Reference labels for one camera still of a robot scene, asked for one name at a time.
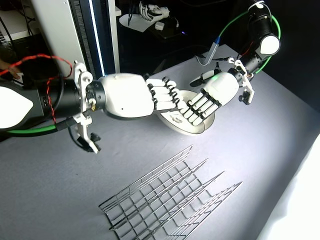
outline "person's hand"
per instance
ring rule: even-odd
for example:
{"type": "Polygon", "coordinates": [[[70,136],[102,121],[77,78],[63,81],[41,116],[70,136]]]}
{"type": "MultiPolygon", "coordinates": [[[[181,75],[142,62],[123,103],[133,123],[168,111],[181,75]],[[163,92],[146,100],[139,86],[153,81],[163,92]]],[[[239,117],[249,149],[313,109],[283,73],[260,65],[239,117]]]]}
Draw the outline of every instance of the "person's hand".
{"type": "Polygon", "coordinates": [[[2,61],[0,59],[0,69],[2,70],[6,70],[8,69],[9,72],[11,73],[11,75],[15,78],[15,79],[20,79],[20,76],[18,75],[18,73],[21,73],[21,71],[19,70],[19,68],[17,68],[16,66],[14,67],[9,67],[11,64],[5,61],[2,61]]]}

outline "wire grid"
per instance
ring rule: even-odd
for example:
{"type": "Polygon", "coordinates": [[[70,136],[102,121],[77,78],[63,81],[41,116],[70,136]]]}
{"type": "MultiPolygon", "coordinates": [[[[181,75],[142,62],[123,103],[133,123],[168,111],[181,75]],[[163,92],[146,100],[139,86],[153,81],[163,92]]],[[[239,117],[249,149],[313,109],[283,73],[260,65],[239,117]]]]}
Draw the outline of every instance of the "wire grid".
{"type": "Polygon", "coordinates": [[[180,240],[189,236],[240,183],[211,195],[185,160],[192,146],[155,168],[99,208],[119,240],[180,240]]]}

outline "metal dish rack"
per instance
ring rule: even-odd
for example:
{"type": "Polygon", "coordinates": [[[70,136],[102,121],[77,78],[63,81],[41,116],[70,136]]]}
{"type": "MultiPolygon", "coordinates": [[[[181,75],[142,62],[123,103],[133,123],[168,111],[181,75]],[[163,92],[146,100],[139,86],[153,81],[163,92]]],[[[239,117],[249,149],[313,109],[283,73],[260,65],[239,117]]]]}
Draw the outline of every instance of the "metal dish rack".
{"type": "Polygon", "coordinates": [[[106,214],[119,240],[183,240],[242,183],[210,194],[186,159],[192,145],[121,190],[99,208],[106,214]]]}

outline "led light strip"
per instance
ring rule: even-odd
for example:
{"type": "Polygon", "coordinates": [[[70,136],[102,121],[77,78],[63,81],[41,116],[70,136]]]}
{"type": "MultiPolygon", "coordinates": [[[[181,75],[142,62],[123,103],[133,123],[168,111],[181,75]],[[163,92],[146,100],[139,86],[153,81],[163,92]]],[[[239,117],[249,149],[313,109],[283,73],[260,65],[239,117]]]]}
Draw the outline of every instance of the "led light strip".
{"type": "Polygon", "coordinates": [[[100,50],[100,44],[99,44],[99,38],[98,38],[98,31],[97,31],[97,26],[96,26],[96,18],[95,18],[95,12],[94,12],[94,7],[93,7],[93,4],[92,4],[92,0],[89,0],[89,6],[90,6],[90,12],[91,12],[92,25],[93,25],[93,31],[94,31],[96,47],[98,49],[98,55],[99,55],[99,61],[100,61],[102,76],[104,76],[105,75],[105,68],[104,68],[104,64],[102,62],[102,57],[101,57],[101,50],[100,50]]]}

